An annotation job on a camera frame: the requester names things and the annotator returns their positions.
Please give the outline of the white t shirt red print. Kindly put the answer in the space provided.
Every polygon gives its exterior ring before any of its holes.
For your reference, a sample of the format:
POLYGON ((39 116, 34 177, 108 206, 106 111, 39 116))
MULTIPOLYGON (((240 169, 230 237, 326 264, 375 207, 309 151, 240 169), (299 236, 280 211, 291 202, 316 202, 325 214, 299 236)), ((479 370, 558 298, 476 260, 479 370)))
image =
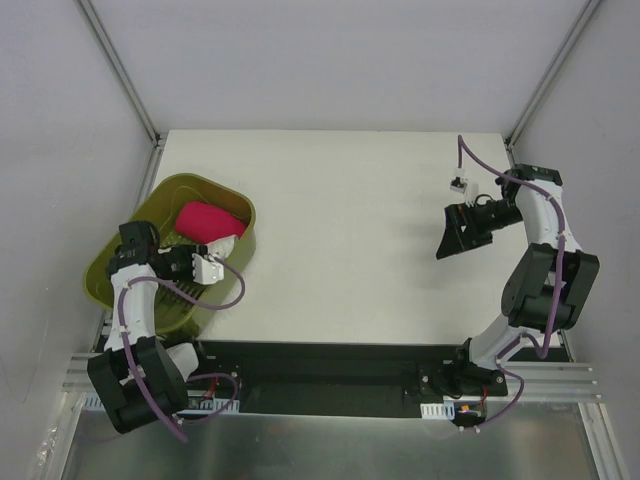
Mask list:
POLYGON ((227 259, 233 252, 237 241, 237 235, 229 235, 209 242, 206 245, 208 255, 214 258, 227 259))

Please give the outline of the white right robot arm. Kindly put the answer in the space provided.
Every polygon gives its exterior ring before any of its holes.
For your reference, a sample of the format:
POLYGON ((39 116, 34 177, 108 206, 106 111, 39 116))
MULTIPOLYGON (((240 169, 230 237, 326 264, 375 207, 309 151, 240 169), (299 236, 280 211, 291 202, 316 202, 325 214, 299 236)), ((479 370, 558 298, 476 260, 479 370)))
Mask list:
POLYGON ((506 361, 526 345, 546 355, 552 335, 576 324, 600 268, 569 228, 558 171, 518 164, 496 182, 501 199, 444 210, 439 260, 489 245, 495 231, 516 223, 523 223, 528 242, 503 289, 500 315, 430 376, 433 388, 455 397, 495 391, 506 361))

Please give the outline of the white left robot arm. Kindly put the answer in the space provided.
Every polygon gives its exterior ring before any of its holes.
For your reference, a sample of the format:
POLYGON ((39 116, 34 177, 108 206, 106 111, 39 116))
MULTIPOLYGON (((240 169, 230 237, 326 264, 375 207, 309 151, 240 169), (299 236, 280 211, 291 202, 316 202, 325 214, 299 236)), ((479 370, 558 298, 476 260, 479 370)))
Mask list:
POLYGON ((117 432, 158 420, 184 442, 175 415, 187 407, 187 387, 204 387, 212 367, 191 342, 165 348, 156 335, 156 292, 173 273, 156 226, 133 221, 120 225, 119 233, 121 244, 107 265, 112 327, 104 352, 88 361, 88 376, 117 432))

